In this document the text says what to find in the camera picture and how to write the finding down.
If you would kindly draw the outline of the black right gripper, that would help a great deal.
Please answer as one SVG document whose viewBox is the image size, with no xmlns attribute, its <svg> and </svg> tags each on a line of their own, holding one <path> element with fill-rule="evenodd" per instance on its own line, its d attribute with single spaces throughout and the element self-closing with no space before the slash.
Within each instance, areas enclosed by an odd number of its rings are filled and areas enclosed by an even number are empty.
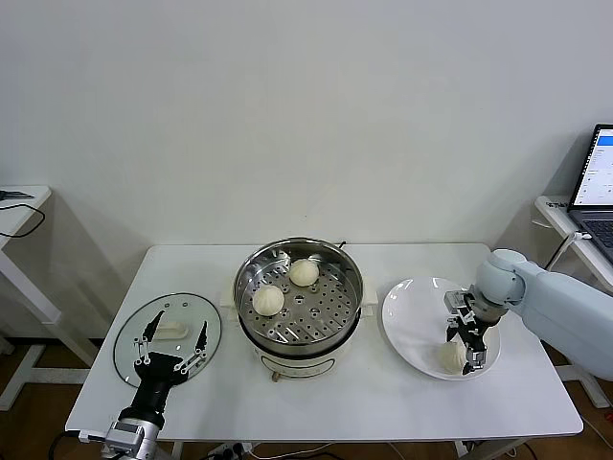
<svg viewBox="0 0 613 460">
<path fill-rule="evenodd" d="M 491 327 L 489 322 L 477 317 L 462 317 L 460 314 L 447 318 L 445 337 L 451 341 L 457 335 L 465 344 L 465 365 L 463 375 L 484 369 L 487 361 L 487 346 L 484 341 L 486 331 Z"/>
</svg>

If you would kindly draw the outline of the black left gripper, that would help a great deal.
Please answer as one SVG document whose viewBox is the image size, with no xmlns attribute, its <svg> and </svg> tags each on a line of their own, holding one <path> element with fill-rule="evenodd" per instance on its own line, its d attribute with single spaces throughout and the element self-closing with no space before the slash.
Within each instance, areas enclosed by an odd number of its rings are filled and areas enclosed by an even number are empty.
<svg viewBox="0 0 613 460">
<path fill-rule="evenodd" d="M 206 358 L 207 326 L 204 321 L 195 342 L 193 353 L 188 357 L 149 353 L 152 342 L 164 312 L 160 310 L 147 323 L 142 334 L 134 339 L 137 358 L 134 369 L 140 384 L 129 407 L 122 410 L 119 419 L 137 419 L 162 425 L 164 410 L 170 390 L 186 381 L 186 375 L 200 361 Z"/>
</svg>

